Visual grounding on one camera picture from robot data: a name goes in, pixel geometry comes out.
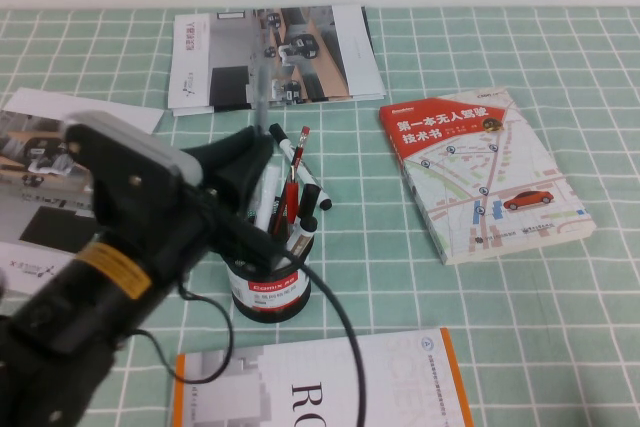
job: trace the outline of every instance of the red pen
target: red pen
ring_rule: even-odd
[[[293,159],[291,159],[291,167],[293,168],[292,172],[294,173],[294,175],[295,175],[295,171],[298,168],[298,165],[300,165],[300,159],[302,158],[302,152],[304,151],[304,145],[307,142],[307,137],[309,137],[309,132],[311,132],[311,129],[306,125],[302,128],[302,132],[300,132],[300,139],[298,140],[298,145],[296,147],[295,152],[293,153]],[[287,177],[287,182],[285,182],[284,188],[282,189],[282,194],[280,195],[280,201],[278,202],[278,209],[276,210],[276,215],[274,217],[273,229],[270,229],[271,235],[276,235],[276,233],[278,232],[278,229],[280,228],[280,223],[282,222],[282,218],[284,217],[284,208],[287,202],[287,184],[288,184],[288,177]]]
[[[298,215],[298,183],[294,178],[294,170],[291,167],[291,182],[287,184],[287,222],[293,225]]]

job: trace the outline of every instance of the label on pen holder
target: label on pen holder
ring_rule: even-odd
[[[296,271],[274,282],[251,282],[227,267],[233,295],[247,307],[262,312],[284,309],[295,303],[309,285],[309,277]]]

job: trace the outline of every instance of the black pen holder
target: black pen holder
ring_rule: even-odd
[[[288,238],[288,229],[285,215],[278,232],[273,236],[274,241],[284,246]],[[304,261],[311,252],[313,240],[311,239],[307,245],[300,260]],[[223,260],[227,264],[233,302],[237,309],[251,320],[264,324],[284,322],[298,314],[309,301],[309,277],[290,263],[268,272],[267,269],[241,260],[226,257],[223,257]]]

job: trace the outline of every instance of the yellow label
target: yellow label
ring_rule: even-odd
[[[133,300],[151,286],[151,279],[138,264],[110,245],[92,242],[76,255],[76,260],[98,269]]]

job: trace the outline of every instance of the book cover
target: book cover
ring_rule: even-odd
[[[506,89],[390,105],[380,119],[445,264],[595,230]]]
[[[268,66],[274,103],[385,94],[361,7],[239,10],[176,16],[169,108],[250,108],[259,65]]]
[[[32,294],[96,233],[91,175],[60,134],[67,115],[106,111],[148,134],[162,111],[31,89],[0,110],[0,270],[7,288]]]
[[[358,342],[368,427],[473,426],[447,329],[359,336]],[[177,372],[206,377],[222,356],[180,355]],[[173,427],[351,427],[357,399],[346,338],[242,348],[214,382],[176,382]]]

